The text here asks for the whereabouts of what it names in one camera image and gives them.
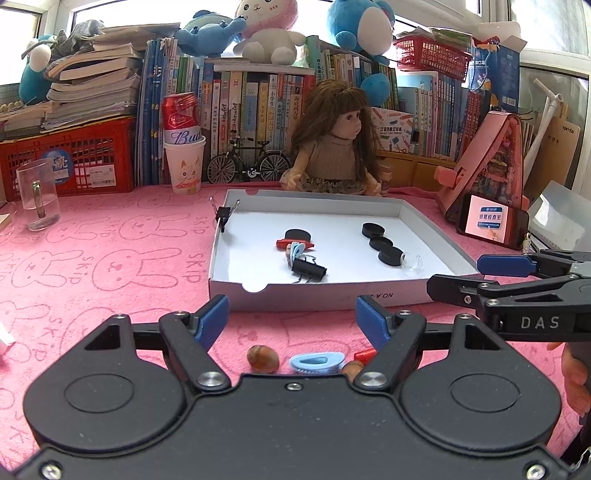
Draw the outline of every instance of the pink towel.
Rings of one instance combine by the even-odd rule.
[[[130,194],[64,197],[61,220],[50,229],[29,232],[18,215],[14,230],[4,230],[0,321],[17,343],[0,357],[0,463],[12,469],[35,452],[37,446],[22,416],[23,394],[86,333],[117,312],[130,314],[134,322],[153,322],[164,313],[195,311],[207,302],[214,235],[209,197],[221,205],[225,190],[207,187],[193,196],[179,196],[169,187],[142,187]],[[434,200],[403,198],[473,258],[507,252],[456,234]],[[433,303],[412,308],[436,322],[451,322],[461,312]],[[249,370],[246,351],[254,344],[279,353],[282,373],[289,372],[287,359],[297,353],[342,351],[350,360],[355,352],[370,347],[353,311],[238,313],[231,315],[210,353],[235,382]],[[564,391],[560,351],[547,352],[545,345],[536,343],[514,346]],[[153,352],[141,356],[161,364],[161,356]],[[429,352],[423,364],[444,356],[445,352]],[[574,438],[577,419],[564,407],[550,442],[554,453],[561,453]]]

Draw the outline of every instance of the hazelnut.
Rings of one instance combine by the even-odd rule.
[[[265,345],[253,345],[246,354],[248,363],[255,372],[272,374],[279,369],[279,355]]]

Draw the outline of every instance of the smartphone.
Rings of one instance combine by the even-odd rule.
[[[530,216],[525,210],[467,194],[462,200],[456,230],[462,235],[519,250],[529,224]]]

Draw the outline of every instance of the red can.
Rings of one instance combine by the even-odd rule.
[[[201,138],[199,103],[193,92],[164,97],[162,118],[166,143],[184,145],[195,143]]]

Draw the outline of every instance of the white tray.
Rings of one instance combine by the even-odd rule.
[[[351,310],[369,294],[384,306],[430,302],[427,280],[435,274],[476,275],[476,263],[439,227],[397,199],[259,190],[228,190],[225,206],[238,208],[224,233],[217,229],[209,271],[209,293],[228,296],[239,312]],[[390,267],[361,234],[372,222],[414,259],[420,270]],[[275,246],[287,230],[310,233],[311,255],[327,268],[320,283],[298,283],[285,252]]]

